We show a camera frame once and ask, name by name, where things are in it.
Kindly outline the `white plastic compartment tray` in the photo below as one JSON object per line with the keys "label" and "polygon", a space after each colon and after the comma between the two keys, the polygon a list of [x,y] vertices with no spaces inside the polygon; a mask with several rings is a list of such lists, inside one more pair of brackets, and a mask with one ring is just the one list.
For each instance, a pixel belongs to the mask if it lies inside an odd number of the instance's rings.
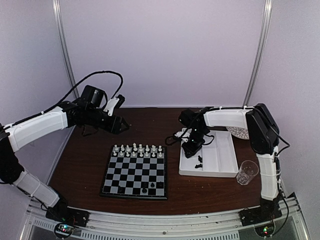
{"label": "white plastic compartment tray", "polygon": [[204,137],[206,143],[194,156],[185,157],[183,149],[180,150],[179,174],[194,177],[234,178],[239,172],[232,135],[228,131],[211,130]]}

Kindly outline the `black chess pawn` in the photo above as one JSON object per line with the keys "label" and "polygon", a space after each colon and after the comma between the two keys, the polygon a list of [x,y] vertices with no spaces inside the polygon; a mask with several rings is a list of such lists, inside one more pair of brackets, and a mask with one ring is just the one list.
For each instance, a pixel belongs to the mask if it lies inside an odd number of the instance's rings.
{"label": "black chess pawn", "polygon": [[164,187],[164,183],[163,182],[158,182],[157,183],[157,188],[161,189]]}

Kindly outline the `black white chess board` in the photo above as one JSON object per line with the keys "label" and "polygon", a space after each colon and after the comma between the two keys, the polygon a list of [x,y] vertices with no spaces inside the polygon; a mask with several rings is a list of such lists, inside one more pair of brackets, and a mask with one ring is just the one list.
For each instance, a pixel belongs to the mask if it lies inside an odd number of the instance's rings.
{"label": "black white chess board", "polygon": [[[167,200],[167,166],[167,148],[164,158],[111,157],[110,151],[99,195],[126,199]],[[148,183],[147,193],[142,193],[144,182]],[[164,187],[157,188],[158,182],[163,182]],[[124,194],[118,193],[119,186],[125,188]]]}

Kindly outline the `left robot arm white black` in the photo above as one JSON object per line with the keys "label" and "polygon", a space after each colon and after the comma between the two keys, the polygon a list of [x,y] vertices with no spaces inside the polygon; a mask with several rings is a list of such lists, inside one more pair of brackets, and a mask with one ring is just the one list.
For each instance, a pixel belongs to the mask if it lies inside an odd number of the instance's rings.
{"label": "left robot arm white black", "polygon": [[52,208],[52,213],[61,222],[72,218],[72,211],[61,203],[62,198],[51,187],[27,171],[15,153],[24,146],[56,131],[73,126],[91,126],[111,134],[120,134],[129,129],[123,117],[114,115],[125,97],[112,97],[101,106],[105,91],[86,85],[81,96],[74,101],[63,100],[48,111],[43,111],[28,120],[0,127],[0,180],[13,185],[31,197]]}

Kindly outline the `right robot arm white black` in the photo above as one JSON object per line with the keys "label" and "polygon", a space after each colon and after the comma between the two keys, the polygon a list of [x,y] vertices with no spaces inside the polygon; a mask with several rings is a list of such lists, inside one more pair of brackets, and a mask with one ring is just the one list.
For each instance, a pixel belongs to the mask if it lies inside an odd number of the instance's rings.
{"label": "right robot arm white black", "polygon": [[272,203],[279,196],[278,183],[280,168],[276,158],[279,155],[280,130],[264,103],[244,107],[204,107],[198,111],[183,110],[178,117],[184,126],[173,134],[173,139],[181,143],[182,158],[189,159],[205,151],[205,138],[216,139],[210,135],[210,128],[225,127],[247,131],[247,140],[255,152],[261,176],[260,198],[266,201],[256,210],[259,220],[268,220],[275,212]]}

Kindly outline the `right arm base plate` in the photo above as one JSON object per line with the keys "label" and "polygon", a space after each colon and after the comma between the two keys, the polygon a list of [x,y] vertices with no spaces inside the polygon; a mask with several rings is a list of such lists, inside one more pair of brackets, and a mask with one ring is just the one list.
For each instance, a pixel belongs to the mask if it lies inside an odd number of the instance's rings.
{"label": "right arm base plate", "polygon": [[269,222],[283,216],[279,209],[275,209],[272,213],[265,213],[261,207],[245,208],[238,214],[243,227]]}

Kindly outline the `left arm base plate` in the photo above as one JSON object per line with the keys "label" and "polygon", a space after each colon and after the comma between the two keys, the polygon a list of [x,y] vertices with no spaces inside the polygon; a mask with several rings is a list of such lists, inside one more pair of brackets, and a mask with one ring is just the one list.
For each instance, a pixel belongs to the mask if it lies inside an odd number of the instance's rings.
{"label": "left arm base plate", "polygon": [[45,217],[60,223],[68,224],[69,226],[86,227],[90,213],[85,210],[75,208],[67,208],[66,216],[58,216],[52,209],[46,211]]}

